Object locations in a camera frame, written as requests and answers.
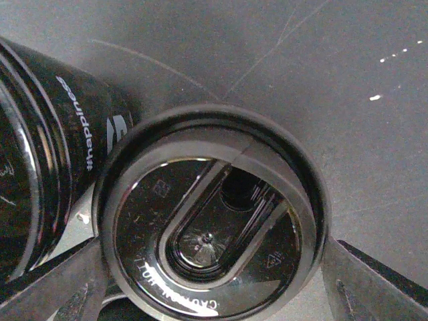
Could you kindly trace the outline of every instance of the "gray surface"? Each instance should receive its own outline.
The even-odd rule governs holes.
[[[120,86],[143,117],[217,97],[276,120],[326,178],[333,236],[428,287],[428,2],[321,4],[13,0],[0,34]],[[272,320],[328,320],[322,291]]]
[[[60,242],[55,247],[49,259],[53,259],[55,256],[93,236],[92,222],[90,221],[90,203],[85,203],[81,210],[76,213],[76,216],[68,222]]]

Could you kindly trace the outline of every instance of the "white lettering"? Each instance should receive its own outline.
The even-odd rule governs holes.
[[[145,263],[144,268],[145,271],[141,274],[143,278],[146,279],[146,281],[151,286],[158,286],[162,290],[162,295],[166,299],[170,299],[172,302],[176,302],[190,310],[195,311],[198,316],[210,317],[219,315],[218,312],[215,311],[217,308],[217,302],[215,300],[202,301],[203,303],[201,303],[198,299],[190,300],[189,298],[185,298],[168,287],[154,267],[150,267],[147,263]]]
[[[84,129],[84,135],[86,138],[86,146],[88,147],[88,155],[86,157],[86,169],[88,171],[91,171],[94,165],[94,162],[92,161],[92,140],[90,139],[92,137],[92,134],[89,129],[89,123],[86,120],[86,117],[84,116],[84,113],[82,112],[82,109],[79,107],[80,104],[77,101],[76,95],[73,94],[71,88],[67,85],[66,81],[56,76],[57,81],[60,82],[62,85],[62,88],[67,92],[68,97],[72,100],[74,109],[76,110],[76,115],[80,118],[80,122],[82,123],[83,129]]]
[[[0,177],[10,175],[15,176],[15,169],[13,169],[12,164],[7,160],[7,164],[4,165],[4,169],[0,169]]]
[[[209,304],[211,306],[209,306],[208,308],[213,309],[213,310],[217,309],[217,301],[215,301],[215,300],[209,300]]]

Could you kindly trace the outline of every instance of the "black travel mug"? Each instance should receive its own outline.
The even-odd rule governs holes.
[[[131,127],[116,90],[0,38],[0,284],[44,261]]]

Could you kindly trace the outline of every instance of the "white speck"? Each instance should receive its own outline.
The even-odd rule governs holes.
[[[82,221],[84,224],[89,224],[90,218],[89,218],[89,215],[84,215],[79,213],[78,220]]]
[[[376,96],[373,96],[373,97],[370,97],[369,99],[370,99],[370,101],[373,101],[373,100],[378,100],[378,99],[381,99],[381,95],[376,95]]]

